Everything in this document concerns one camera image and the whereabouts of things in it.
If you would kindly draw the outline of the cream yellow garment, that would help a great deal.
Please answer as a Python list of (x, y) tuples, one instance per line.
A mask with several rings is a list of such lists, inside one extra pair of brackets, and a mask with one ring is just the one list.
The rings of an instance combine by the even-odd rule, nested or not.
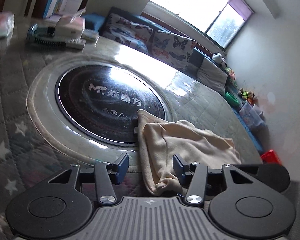
[(137, 116), (143, 181), (154, 196), (166, 191), (183, 193), (173, 170), (175, 154), (188, 163), (196, 161), (214, 169), (224, 164), (241, 163), (232, 139), (220, 137), (208, 129), (198, 129), (186, 120), (162, 120), (143, 109), (137, 111)]

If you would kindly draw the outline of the red plastic stool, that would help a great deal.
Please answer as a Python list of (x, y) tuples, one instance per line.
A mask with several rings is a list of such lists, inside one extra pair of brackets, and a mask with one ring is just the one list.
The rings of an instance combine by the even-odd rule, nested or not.
[(282, 165), (282, 161), (277, 155), (276, 151), (271, 149), (261, 155), (261, 159), (266, 164), (279, 164)]

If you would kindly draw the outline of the clear plastic storage box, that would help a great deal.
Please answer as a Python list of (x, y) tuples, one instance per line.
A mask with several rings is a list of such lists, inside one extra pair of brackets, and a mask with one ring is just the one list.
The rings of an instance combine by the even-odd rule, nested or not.
[(244, 103), (239, 111), (239, 115), (251, 131), (258, 131), (266, 127), (264, 120), (257, 114), (248, 102)]

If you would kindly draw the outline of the brown plush toys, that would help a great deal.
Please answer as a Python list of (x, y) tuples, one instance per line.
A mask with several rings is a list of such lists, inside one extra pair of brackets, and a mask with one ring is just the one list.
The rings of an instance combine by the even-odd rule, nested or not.
[(255, 104), (256, 96), (252, 91), (247, 91), (241, 88), (237, 95), (244, 101), (247, 101), (251, 106)]

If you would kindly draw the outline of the green plastic basin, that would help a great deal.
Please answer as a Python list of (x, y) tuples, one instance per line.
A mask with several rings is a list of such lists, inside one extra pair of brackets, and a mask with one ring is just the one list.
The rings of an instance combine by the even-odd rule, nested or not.
[(227, 103), (231, 106), (231, 107), (238, 107), (240, 106), (240, 102), (237, 100), (237, 98), (235, 96), (233, 96), (231, 93), (226, 92), (225, 93), (225, 99), (227, 101)]

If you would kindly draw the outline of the black round induction cooktop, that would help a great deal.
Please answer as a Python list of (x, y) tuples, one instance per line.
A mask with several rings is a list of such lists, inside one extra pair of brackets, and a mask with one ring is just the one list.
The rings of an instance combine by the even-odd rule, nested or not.
[(137, 111), (166, 118), (163, 100), (142, 78), (106, 64), (65, 71), (55, 85), (59, 109), (77, 129), (99, 141), (123, 147), (138, 143)]

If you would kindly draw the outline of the grey cushion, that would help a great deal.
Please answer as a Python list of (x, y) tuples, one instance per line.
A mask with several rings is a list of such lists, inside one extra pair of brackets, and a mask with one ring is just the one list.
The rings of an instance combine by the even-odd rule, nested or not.
[(227, 78), (227, 74), (207, 58), (203, 59), (202, 65), (197, 71), (197, 80), (221, 96), (225, 96)]

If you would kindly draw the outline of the white plush toy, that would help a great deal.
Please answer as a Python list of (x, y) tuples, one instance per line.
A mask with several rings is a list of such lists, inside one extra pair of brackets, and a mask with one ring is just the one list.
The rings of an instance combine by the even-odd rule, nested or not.
[(212, 55), (212, 60), (214, 61), (215, 64), (218, 64), (220, 66), (222, 66), (223, 68), (226, 68), (226, 59), (224, 57), (222, 57), (222, 55), (220, 53), (214, 53)]

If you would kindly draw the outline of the butterfly pillow standing upright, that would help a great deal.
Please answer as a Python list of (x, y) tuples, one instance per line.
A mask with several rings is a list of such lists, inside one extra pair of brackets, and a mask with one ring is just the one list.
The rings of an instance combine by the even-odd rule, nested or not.
[(152, 56), (176, 69), (186, 70), (197, 41), (165, 31), (156, 31), (151, 45)]

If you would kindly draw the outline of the green flat packet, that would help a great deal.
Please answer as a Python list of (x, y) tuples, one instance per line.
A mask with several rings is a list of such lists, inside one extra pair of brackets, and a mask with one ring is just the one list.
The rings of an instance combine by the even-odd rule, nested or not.
[(99, 38), (99, 33), (94, 30), (85, 29), (82, 33), (81, 38), (88, 42), (96, 42)]

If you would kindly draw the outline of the white tissue box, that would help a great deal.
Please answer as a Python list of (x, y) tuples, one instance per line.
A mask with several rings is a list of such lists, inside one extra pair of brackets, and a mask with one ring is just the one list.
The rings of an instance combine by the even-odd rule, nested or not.
[(73, 15), (62, 16), (55, 26), (53, 40), (65, 44), (66, 48), (82, 50), (85, 40), (82, 39), (85, 30), (85, 18), (82, 14), (85, 8)]

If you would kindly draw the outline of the butterfly pillow lying flat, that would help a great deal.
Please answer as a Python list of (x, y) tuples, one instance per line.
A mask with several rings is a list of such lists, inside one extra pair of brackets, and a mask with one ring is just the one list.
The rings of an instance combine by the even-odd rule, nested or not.
[(118, 14), (111, 13), (102, 36), (148, 55), (148, 43), (153, 32), (154, 30), (149, 26), (134, 23)]

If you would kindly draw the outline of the pink tissue pack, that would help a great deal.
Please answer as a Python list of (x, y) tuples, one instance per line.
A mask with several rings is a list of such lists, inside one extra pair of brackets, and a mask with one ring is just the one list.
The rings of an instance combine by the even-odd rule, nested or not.
[(0, 12), (0, 55), (10, 45), (14, 30), (14, 14), (12, 12)]

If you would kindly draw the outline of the blue white storage cart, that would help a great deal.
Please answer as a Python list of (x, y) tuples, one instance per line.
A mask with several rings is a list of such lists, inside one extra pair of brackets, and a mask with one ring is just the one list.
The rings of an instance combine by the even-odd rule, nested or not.
[(49, 18), (52, 16), (56, 11), (59, 2), (60, 0), (48, 0), (44, 10), (43, 18)]

